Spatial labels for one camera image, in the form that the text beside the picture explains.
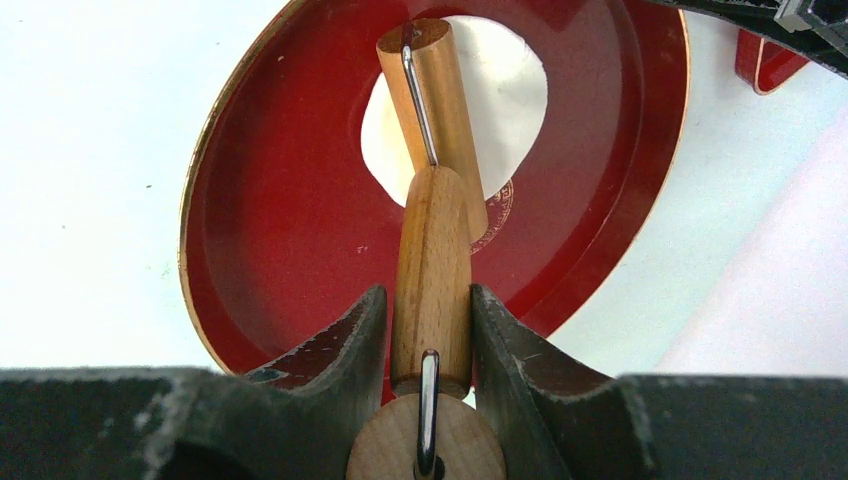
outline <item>red tray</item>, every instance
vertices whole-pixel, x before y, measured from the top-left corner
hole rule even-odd
[[[375,43],[408,18],[457,14],[524,37],[548,76],[539,137],[488,202],[497,231],[477,245],[474,281],[546,336],[633,241],[686,109],[678,11],[641,0],[295,0],[225,85],[185,189],[183,291],[225,370],[282,355],[371,285],[393,295],[403,209],[359,143]]]

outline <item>white tabletop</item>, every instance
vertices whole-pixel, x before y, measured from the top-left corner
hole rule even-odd
[[[183,181],[218,91],[280,4],[4,2],[0,367],[216,368],[177,275]],[[848,104],[848,82],[818,66],[755,95],[733,73],[736,30],[687,19],[691,96],[667,185],[552,336],[607,373],[656,365]]]

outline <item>wood grain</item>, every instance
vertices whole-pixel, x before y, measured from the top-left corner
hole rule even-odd
[[[467,186],[469,242],[476,242],[486,233],[489,220],[453,30],[445,20],[428,18],[415,20],[413,27],[419,34],[412,41],[412,58],[439,165],[456,171]],[[383,35],[377,41],[377,56],[413,167],[419,172],[430,164],[401,64],[402,31],[400,26]]]
[[[347,479],[413,478],[418,395],[398,398],[381,408],[353,442]],[[436,455],[445,480],[506,478],[503,452],[482,415],[461,401],[439,395]]]
[[[416,393],[421,355],[439,352],[439,386],[471,385],[471,248],[462,179],[427,167],[412,179],[401,230],[390,373],[396,395]]]

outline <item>metal rod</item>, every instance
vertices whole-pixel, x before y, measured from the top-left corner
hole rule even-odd
[[[430,129],[430,120],[427,118],[427,110],[424,108],[424,100],[421,96],[421,85],[418,83],[418,75],[415,73],[415,62],[412,61],[413,30],[412,22],[406,22],[403,25],[403,47],[400,56],[403,62],[403,72],[406,74],[406,83],[409,85],[409,93],[412,95],[412,103],[415,105],[418,126],[421,127],[421,136],[424,137],[427,158],[430,165],[435,167],[439,165],[439,158],[436,156],[433,131]]]
[[[421,394],[418,404],[416,477],[434,478],[436,473],[436,402],[439,398],[439,352],[427,349],[421,356]]]

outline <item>pink surface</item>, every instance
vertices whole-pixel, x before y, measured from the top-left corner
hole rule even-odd
[[[656,370],[848,376],[848,109]]]

